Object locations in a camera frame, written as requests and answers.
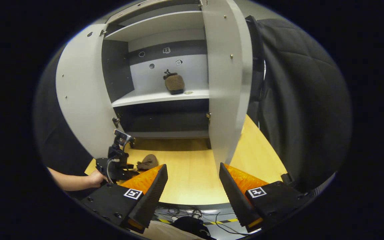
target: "table surface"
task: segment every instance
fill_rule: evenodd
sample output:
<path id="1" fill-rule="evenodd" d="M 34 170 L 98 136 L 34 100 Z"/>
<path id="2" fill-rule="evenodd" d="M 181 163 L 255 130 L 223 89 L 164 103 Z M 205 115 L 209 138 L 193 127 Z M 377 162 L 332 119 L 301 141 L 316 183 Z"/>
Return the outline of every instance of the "table surface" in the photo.
<path id="1" fill-rule="evenodd" d="M 160 202 L 207 205 L 229 202 L 220 179 L 211 149 L 204 139 L 137 139 L 134 149 L 126 146 L 128 163 L 136 165 L 148 154 L 154 154 L 159 164 L 166 164 L 168 181 Z M 287 173 L 284 165 L 262 132 L 246 116 L 241 137 L 233 155 L 236 167 L 266 182 L 282 181 Z M 96 169 L 93 159 L 85 173 Z"/>

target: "cabinet door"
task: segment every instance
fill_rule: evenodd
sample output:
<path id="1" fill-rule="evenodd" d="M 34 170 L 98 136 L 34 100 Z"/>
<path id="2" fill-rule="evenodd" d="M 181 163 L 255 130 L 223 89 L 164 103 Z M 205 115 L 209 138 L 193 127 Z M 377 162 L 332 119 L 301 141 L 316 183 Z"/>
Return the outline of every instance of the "cabinet door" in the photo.
<path id="1" fill-rule="evenodd" d="M 56 71 L 56 92 L 63 116 L 94 158 L 107 157 L 115 137 L 112 118 L 116 115 L 102 71 L 104 36 L 99 36 L 106 26 L 90 25 L 73 37 L 63 50 Z"/>
<path id="2" fill-rule="evenodd" d="M 230 164 L 250 98 L 253 54 L 250 32 L 233 0 L 201 0 L 207 39 L 209 135 L 216 168 Z"/>

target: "yellow black tape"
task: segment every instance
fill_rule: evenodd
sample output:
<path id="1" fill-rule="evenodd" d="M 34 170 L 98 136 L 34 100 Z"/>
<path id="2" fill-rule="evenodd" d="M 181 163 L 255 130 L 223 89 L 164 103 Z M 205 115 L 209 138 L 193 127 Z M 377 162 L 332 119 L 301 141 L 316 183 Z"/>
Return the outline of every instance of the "yellow black tape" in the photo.
<path id="1" fill-rule="evenodd" d="M 164 222 L 164 223 L 168 223 L 168 224 L 172 224 L 173 223 L 173 221 L 169 221 L 169 220 L 165 220 L 165 219 L 157 218 L 155 220 L 160 221 L 160 222 Z M 236 222 L 236 221 L 238 221 L 238 219 L 234 218 L 234 219 L 229 219 L 229 220 L 217 221 L 217 223 L 218 224 L 225 224 L 225 223 Z M 206 226 L 206 225 L 215 225 L 215 224 L 216 224 L 216 222 L 204 222 L 204 226 Z"/>

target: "white cabinet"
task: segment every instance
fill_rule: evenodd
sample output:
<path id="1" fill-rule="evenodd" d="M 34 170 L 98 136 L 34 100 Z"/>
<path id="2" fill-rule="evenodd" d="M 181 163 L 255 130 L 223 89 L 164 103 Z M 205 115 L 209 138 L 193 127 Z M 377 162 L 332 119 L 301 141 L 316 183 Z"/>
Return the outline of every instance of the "white cabinet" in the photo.
<path id="1" fill-rule="evenodd" d="M 155 10 L 168 2 L 149 6 Z M 113 17 L 67 44 L 57 69 L 58 100 L 75 136 L 95 158 L 107 154 L 116 117 L 119 129 L 136 138 L 209 138 L 216 164 L 230 163 L 250 96 L 250 33 L 233 0 L 210 0 L 197 10 L 128 26 L 114 26 Z M 183 94 L 166 89 L 167 69 L 183 77 Z"/>

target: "sticker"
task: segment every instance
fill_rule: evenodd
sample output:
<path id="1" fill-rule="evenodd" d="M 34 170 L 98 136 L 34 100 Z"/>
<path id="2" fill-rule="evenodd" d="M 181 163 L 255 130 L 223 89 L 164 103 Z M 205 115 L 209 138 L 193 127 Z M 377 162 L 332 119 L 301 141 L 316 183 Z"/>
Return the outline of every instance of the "sticker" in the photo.
<path id="1" fill-rule="evenodd" d="M 140 190 L 135 190 L 135 189 L 129 189 L 124 196 L 132 198 L 132 199 L 138 199 L 140 195 L 142 194 L 142 191 Z"/>
<path id="2" fill-rule="evenodd" d="M 266 195 L 267 193 L 263 190 L 262 187 L 256 187 L 250 190 L 247 190 L 248 193 L 251 195 L 252 198 L 260 197 L 263 195 Z"/>
<path id="3" fill-rule="evenodd" d="M 263 80 L 265 80 L 265 76 L 266 76 L 266 61 L 263 60 L 263 63 L 265 64 L 265 69 L 263 70 Z"/>

